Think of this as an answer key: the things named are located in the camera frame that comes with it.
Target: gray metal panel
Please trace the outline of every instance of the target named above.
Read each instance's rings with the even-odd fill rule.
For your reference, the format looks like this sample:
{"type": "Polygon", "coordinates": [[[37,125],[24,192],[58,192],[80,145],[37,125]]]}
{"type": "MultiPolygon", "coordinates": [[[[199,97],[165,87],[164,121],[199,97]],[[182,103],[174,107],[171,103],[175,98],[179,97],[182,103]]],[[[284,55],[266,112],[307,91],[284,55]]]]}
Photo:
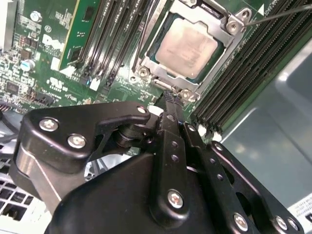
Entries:
{"type": "Polygon", "coordinates": [[[312,192],[312,40],[235,123],[223,144],[289,207],[312,192]]]}

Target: capacitor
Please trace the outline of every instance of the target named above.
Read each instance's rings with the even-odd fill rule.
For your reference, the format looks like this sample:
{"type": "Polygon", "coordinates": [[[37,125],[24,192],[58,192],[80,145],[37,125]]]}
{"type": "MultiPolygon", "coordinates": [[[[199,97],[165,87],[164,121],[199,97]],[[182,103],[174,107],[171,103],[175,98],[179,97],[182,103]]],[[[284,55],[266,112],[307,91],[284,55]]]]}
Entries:
{"type": "Polygon", "coordinates": [[[42,16],[41,16],[41,14],[40,14],[38,11],[33,11],[33,12],[30,14],[30,19],[31,19],[33,22],[40,23],[40,22],[42,21],[42,16]]]}
{"type": "Polygon", "coordinates": [[[35,65],[36,64],[34,61],[32,61],[31,59],[27,59],[20,63],[20,68],[25,72],[30,72],[31,70],[35,68],[35,65]]]}

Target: metal socket frame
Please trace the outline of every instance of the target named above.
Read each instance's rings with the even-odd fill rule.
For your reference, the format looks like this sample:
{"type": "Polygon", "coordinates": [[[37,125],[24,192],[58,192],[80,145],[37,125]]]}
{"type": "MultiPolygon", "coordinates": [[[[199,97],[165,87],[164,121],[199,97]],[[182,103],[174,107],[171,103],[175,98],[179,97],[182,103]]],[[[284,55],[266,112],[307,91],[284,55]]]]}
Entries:
{"type": "MultiPolygon", "coordinates": [[[[151,34],[151,31],[160,16],[160,12],[163,9],[165,5],[165,0],[161,0],[158,5],[155,7],[155,10],[151,16],[150,23],[147,26],[147,33],[145,35],[144,41],[146,42],[147,38],[151,34]]],[[[135,74],[137,75],[138,70],[141,67],[146,67],[150,70],[153,77],[158,77],[158,79],[170,86],[176,86],[181,90],[189,90],[192,92],[193,95],[192,98],[199,99],[201,94],[206,90],[207,86],[210,84],[210,82],[213,80],[217,72],[221,69],[222,65],[226,62],[226,60],[230,57],[230,55],[233,53],[235,48],[238,46],[238,44],[241,42],[243,36],[244,36],[244,23],[249,21],[252,15],[252,12],[249,8],[244,8],[241,11],[239,11],[236,15],[232,15],[229,13],[228,15],[228,22],[237,22],[237,25],[239,27],[239,30],[234,34],[230,34],[229,32],[225,31],[226,26],[221,20],[215,18],[213,15],[209,14],[207,11],[205,11],[203,8],[197,6],[195,8],[190,8],[184,3],[180,2],[179,0],[175,0],[169,10],[170,13],[173,14],[179,14],[183,18],[187,19],[191,23],[197,23],[202,22],[205,25],[208,26],[208,33],[216,38],[218,41],[222,42],[225,51],[222,54],[222,56],[219,58],[217,63],[214,65],[212,70],[207,74],[207,76],[203,79],[203,81],[200,84],[194,84],[189,81],[187,81],[186,77],[184,76],[178,76],[176,78],[172,78],[167,74],[167,69],[165,66],[161,64],[157,64],[156,62],[152,61],[148,56],[147,52],[151,49],[151,46],[153,45],[161,27],[163,26],[168,13],[164,17],[161,25],[158,28],[158,31],[154,35],[154,38],[147,49],[147,52],[144,55],[144,58],[140,61],[140,66],[137,68],[135,74]],[[241,18],[243,12],[248,12],[248,18],[241,18]]]]}

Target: metal rivet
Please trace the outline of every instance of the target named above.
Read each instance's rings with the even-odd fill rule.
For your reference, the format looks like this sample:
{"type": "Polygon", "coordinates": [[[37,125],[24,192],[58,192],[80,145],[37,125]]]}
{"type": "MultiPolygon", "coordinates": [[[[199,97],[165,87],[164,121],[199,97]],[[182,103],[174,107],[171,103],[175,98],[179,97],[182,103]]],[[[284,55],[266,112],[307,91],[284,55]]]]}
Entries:
{"type": "Polygon", "coordinates": [[[216,177],[218,177],[219,180],[223,181],[223,176],[220,174],[217,174],[216,177]]]}
{"type": "Polygon", "coordinates": [[[171,159],[173,162],[179,162],[179,157],[176,155],[171,155],[171,159]]]}
{"type": "Polygon", "coordinates": [[[142,113],[142,114],[146,114],[146,110],[145,110],[143,107],[141,107],[141,106],[138,106],[138,107],[137,107],[137,110],[138,110],[140,113],[142,113]]]}
{"type": "Polygon", "coordinates": [[[289,224],[290,224],[296,231],[299,230],[299,228],[298,228],[297,224],[295,223],[295,221],[293,221],[291,218],[288,218],[287,220],[288,220],[289,224]]]}
{"type": "Polygon", "coordinates": [[[242,230],[243,232],[248,231],[248,224],[243,216],[241,216],[240,214],[234,214],[234,221],[240,230],[242,230]]]}
{"type": "Polygon", "coordinates": [[[168,192],[168,201],[174,208],[180,209],[183,206],[182,195],[177,191],[168,192]]]}
{"type": "Polygon", "coordinates": [[[43,119],[39,122],[39,127],[47,132],[54,132],[59,128],[59,124],[53,119],[43,119]]]}
{"type": "Polygon", "coordinates": [[[171,141],[171,144],[172,144],[172,146],[175,147],[175,148],[178,147],[178,144],[177,144],[175,141],[171,141]]]}
{"type": "Polygon", "coordinates": [[[279,227],[280,227],[281,229],[283,229],[283,230],[285,230],[285,231],[288,229],[288,228],[287,228],[287,225],[286,225],[286,223],[285,223],[285,221],[284,221],[281,217],[276,216],[276,217],[275,217],[275,220],[276,220],[277,224],[279,225],[279,227]]]}
{"type": "Polygon", "coordinates": [[[175,117],[173,117],[172,115],[167,115],[167,119],[169,119],[172,122],[175,121],[175,117]]]}
{"type": "Polygon", "coordinates": [[[219,145],[218,143],[214,143],[214,146],[216,147],[217,150],[222,151],[222,146],[219,145]]]}
{"type": "Polygon", "coordinates": [[[188,127],[189,127],[189,129],[190,129],[192,132],[195,132],[195,131],[196,131],[196,128],[193,127],[192,125],[189,125],[188,127]]]}
{"type": "Polygon", "coordinates": [[[150,74],[150,72],[148,71],[147,68],[145,67],[141,67],[139,70],[138,70],[138,75],[142,78],[146,78],[148,77],[148,75],[150,74]]]}
{"type": "Polygon", "coordinates": [[[67,142],[71,147],[76,149],[81,149],[86,145],[86,140],[84,137],[78,134],[71,135],[67,139],[67,142]]]}

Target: thin metal rod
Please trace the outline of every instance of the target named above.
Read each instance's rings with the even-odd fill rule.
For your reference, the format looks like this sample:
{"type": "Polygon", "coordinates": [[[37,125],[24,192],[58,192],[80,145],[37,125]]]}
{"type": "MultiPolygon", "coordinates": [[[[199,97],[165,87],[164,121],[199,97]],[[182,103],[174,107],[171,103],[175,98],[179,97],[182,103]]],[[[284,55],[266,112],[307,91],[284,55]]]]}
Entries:
{"type": "Polygon", "coordinates": [[[298,12],[302,12],[302,11],[308,11],[308,10],[312,10],[312,4],[303,5],[303,6],[291,9],[289,11],[284,11],[284,12],[279,13],[277,15],[268,16],[268,17],[265,17],[265,18],[258,20],[258,21],[246,23],[245,27],[255,25],[255,24],[259,24],[259,23],[263,23],[263,22],[270,21],[270,20],[274,20],[274,19],[277,19],[277,18],[282,17],[282,16],[287,16],[290,14],[294,14],[294,13],[298,13],[298,12]]]}
{"type": "Polygon", "coordinates": [[[142,47],[143,47],[143,41],[144,41],[144,37],[145,37],[145,34],[146,34],[147,25],[148,25],[149,22],[150,22],[150,16],[151,16],[152,6],[154,5],[154,2],[155,2],[155,0],[151,1],[151,3],[148,5],[148,8],[147,8],[147,17],[146,17],[146,21],[145,21],[145,24],[144,24],[144,27],[143,27],[143,30],[142,30],[142,33],[141,33],[141,38],[140,38],[140,41],[139,41],[139,43],[138,43],[135,61],[134,61],[134,63],[133,63],[133,67],[132,67],[132,71],[133,71],[133,72],[135,72],[136,69],[137,69],[138,57],[139,57],[139,55],[140,55],[140,53],[141,53],[141,50],[142,50],[142,47]]]}

